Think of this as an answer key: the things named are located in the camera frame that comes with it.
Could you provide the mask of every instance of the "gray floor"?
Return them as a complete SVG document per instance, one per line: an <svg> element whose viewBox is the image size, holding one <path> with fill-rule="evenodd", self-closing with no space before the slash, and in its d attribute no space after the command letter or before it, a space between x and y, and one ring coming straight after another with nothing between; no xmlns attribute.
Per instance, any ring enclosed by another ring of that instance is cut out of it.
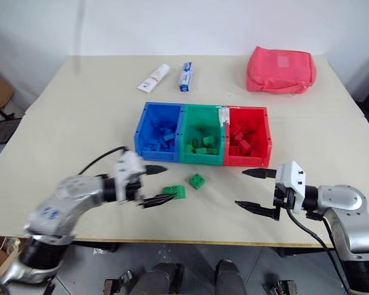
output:
<svg viewBox="0 0 369 295"><path fill-rule="evenodd" d="M125 270L140 272L157 262L185 266L181 294L213 294L215 266L232 259L245 280L249 295L267 294L270 279L294 280L298 295L343 295L344 290L325 253L281 258L272 248L221 245L124 243L115 253L93 255L92 248L72 246L57 276L54 294L101 294L106 278Z"/></svg>

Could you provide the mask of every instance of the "white wall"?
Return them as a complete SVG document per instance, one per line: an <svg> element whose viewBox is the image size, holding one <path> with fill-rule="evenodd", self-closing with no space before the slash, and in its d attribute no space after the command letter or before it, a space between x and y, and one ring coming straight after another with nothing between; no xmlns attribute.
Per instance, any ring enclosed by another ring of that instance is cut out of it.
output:
<svg viewBox="0 0 369 295"><path fill-rule="evenodd" d="M0 72L24 108L67 54L250 55L256 45L324 53L354 98L369 92L369 0L0 0Z"/></svg>

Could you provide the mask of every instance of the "plastic storage bin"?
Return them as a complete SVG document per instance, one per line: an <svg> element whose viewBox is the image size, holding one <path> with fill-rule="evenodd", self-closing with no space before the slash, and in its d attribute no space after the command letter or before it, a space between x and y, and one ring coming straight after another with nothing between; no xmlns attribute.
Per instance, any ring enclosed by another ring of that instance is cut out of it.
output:
<svg viewBox="0 0 369 295"><path fill-rule="evenodd" d="M185 106L146 103L134 135L135 150L145 160L179 162L179 134Z"/></svg>
<svg viewBox="0 0 369 295"><path fill-rule="evenodd" d="M222 165L225 127L219 120L219 108L187 104L180 132L180 162Z"/></svg>
<svg viewBox="0 0 369 295"><path fill-rule="evenodd" d="M228 106L224 165L268 167L272 139L266 108Z"/></svg>

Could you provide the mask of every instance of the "blue bin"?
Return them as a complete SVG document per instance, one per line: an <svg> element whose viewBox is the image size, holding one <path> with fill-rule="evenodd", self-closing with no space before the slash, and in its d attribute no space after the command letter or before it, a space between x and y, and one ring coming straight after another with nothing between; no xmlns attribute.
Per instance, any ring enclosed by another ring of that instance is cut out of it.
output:
<svg viewBox="0 0 369 295"><path fill-rule="evenodd" d="M144 160L179 162L179 133L184 104L145 103L134 135L135 151Z"/></svg>

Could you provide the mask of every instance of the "robotic arm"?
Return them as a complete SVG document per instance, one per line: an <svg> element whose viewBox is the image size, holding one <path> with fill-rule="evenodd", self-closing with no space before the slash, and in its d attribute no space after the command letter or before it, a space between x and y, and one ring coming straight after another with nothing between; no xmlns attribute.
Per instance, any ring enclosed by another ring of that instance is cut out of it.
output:
<svg viewBox="0 0 369 295"><path fill-rule="evenodd" d="M136 153L127 151L115 166L116 175L77 175L64 179L56 191L30 215L25 229L31 235L26 248L1 278L2 285L10 281L42 283L52 279L69 244L78 219L86 211L106 202L138 202L143 208L161 205L175 194L159 194L144 199L139 194L141 175L166 171L156 165L143 166Z"/></svg>
<svg viewBox="0 0 369 295"><path fill-rule="evenodd" d="M306 174L296 162L279 165L277 170L249 169L243 174L276 179L275 208L236 201L239 206L277 221L281 208L291 216L291 210L297 214L304 210L307 218L324 220L346 274L350 294L369 294L369 214L366 197L358 189L347 185L306 186Z"/></svg>

